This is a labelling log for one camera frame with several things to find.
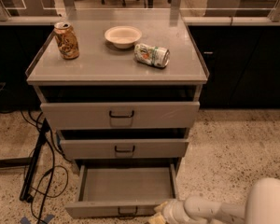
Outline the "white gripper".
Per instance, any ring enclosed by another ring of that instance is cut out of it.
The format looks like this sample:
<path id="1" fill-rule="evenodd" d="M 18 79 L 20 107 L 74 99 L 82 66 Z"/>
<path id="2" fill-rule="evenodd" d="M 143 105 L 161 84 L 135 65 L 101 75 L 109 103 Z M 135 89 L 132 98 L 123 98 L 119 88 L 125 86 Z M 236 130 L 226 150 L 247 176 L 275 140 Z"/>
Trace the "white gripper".
<path id="1" fill-rule="evenodd" d="M 148 224 L 185 224 L 187 215 L 181 201 L 166 201 L 154 208 L 155 214 L 147 222 Z"/>

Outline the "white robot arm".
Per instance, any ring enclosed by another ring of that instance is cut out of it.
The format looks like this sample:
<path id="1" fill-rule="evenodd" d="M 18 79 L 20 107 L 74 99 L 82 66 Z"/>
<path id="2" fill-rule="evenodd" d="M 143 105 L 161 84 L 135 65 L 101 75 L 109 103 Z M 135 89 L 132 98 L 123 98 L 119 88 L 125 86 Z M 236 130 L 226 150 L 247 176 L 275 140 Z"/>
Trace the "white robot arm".
<path id="1" fill-rule="evenodd" d="M 280 224 L 280 180 L 262 178 L 245 205 L 208 201 L 198 196 L 172 200 L 155 208 L 149 224 Z"/>

